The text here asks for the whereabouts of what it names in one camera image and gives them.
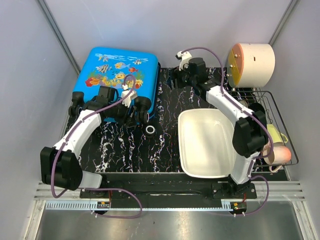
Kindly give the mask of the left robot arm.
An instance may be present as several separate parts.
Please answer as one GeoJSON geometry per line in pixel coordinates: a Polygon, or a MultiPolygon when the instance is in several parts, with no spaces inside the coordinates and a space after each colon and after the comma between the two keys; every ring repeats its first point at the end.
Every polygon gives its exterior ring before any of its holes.
{"type": "Polygon", "coordinates": [[[125,84],[118,101],[114,101],[117,90],[102,86],[98,95],[87,101],[69,131],[52,147],[44,147],[40,152],[41,180],[51,187],[54,198],[61,197],[55,187],[75,191],[90,189],[97,198],[108,193],[108,186],[103,177],[94,172],[82,170],[78,157],[84,144],[106,118],[124,116],[133,99],[137,97],[134,88],[125,84]]]}

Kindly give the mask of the blue fish-print suitcase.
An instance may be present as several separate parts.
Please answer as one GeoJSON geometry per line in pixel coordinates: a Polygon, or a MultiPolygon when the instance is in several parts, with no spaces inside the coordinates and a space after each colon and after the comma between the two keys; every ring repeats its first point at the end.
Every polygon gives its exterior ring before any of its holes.
{"type": "Polygon", "coordinates": [[[134,88],[137,97],[131,105],[136,107],[136,124],[146,125],[155,115],[161,65],[158,58],[147,52],[94,47],[83,65],[72,92],[70,117],[79,117],[83,105],[97,96],[100,87],[116,89],[114,101],[121,98],[122,86],[134,88]]]}

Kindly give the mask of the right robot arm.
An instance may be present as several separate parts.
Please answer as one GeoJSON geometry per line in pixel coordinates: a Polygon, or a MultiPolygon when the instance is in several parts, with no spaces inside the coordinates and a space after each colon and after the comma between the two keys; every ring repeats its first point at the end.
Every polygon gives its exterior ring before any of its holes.
{"type": "Polygon", "coordinates": [[[243,106],[224,89],[221,81],[209,77],[201,57],[176,58],[179,65],[170,72],[173,88],[192,87],[196,95],[220,110],[233,125],[232,145],[236,158],[221,191],[239,198],[249,188],[254,163],[268,143],[266,115],[261,110],[243,106]]]}

